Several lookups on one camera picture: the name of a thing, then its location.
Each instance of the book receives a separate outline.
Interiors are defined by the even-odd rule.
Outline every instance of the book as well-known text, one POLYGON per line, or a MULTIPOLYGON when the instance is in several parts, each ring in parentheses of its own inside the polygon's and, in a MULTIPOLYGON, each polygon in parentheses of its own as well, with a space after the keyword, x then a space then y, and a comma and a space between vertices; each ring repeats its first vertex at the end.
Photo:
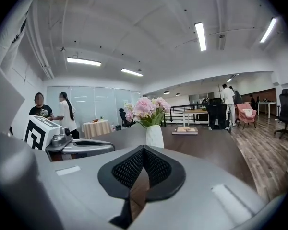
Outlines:
POLYGON ((177 127, 172 135, 198 135, 198 129, 196 127, 177 127))

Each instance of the black pants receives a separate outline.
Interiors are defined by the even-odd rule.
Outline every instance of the black pants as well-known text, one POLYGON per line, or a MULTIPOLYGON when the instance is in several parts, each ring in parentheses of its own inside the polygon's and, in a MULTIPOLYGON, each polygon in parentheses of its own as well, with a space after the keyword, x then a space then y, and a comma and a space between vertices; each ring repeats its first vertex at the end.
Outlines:
POLYGON ((79 139, 79 132, 77 131, 77 129, 71 131, 71 135, 74 139, 79 139))

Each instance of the brown wall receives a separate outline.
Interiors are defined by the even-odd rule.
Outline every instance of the brown wall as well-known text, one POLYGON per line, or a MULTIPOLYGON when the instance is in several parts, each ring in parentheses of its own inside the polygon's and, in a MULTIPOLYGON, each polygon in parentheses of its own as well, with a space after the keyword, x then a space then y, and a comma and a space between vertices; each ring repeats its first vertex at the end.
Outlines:
MULTIPOLYGON (((253 98, 255 101, 257 100, 257 97, 259 96, 259 100, 262 102, 264 98, 267 98, 271 102, 276 102, 276 91, 275 88, 269 89, 269 90, 264 90, 264 91, 259 91, 255 93, 248 93, 242 95, 242 100, 243 102, 249 102, 251 101, 251 98, 249 97, 249 94, 253 94, 253 98)), ((260 106, 260 112, 265 112, 265 107, 263 105, 260 106)), ((272 115, 277 115, 277 105, 270 105, 270 114, 272 115)))

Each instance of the tube light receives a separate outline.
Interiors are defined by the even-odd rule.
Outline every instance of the tube light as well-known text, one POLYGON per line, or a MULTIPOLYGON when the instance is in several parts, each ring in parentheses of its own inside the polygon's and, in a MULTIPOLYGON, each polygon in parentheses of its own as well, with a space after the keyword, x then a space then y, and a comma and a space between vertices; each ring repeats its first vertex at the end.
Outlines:
POLYGON ((206 50, 206 39, 203 23, 199 22, 194 25, 197 32, 198 41, 200 42, 201 51, 204 51, 206 50))
POLYGON ((141 73, 137 73, 137 72, 134 72, 134 71, 130 71, 130 70, 127 70, 127 69, 125 69, 125 68, 123 68, 121 71, 122 71, 122 72, 129 73, 129 74, 132 74, 132 75, 135 75, 135 76, 138 76, 138 77, 143 76, 143 74, 141 74, 141 73))
POLYGON ((275 23, 276 23, 276 19, 275 19, 275 18, 272 18, 268 29, 266 30, 264 36, 263 36, 262 39, 260 40, 261 43, 264 43, 264 42, 265 42, 265 40, 267 39, 267 37, 268 37, 269 34, 271 33, 273 27, 275 26, 275 23))
POLYGON ((67 58, 67 62, 88 64, 88 65, 97 66, 97 67, 101 66, 101 62, 99 62, 99 61, 93 61, 93 60, 88 60, 88 59, 79 59, 79 58, 71 58, 71 57, 67 58))

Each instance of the white cube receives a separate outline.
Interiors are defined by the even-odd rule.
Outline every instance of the white cube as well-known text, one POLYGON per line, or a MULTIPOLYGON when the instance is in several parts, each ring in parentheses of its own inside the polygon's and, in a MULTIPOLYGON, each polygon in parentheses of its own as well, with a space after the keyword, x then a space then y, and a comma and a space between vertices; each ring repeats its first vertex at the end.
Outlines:
POLYGON ((45 151, 53 136, 60 134, 60 127, 44 117, 29 115, 23 140, 33 149, 45 151))

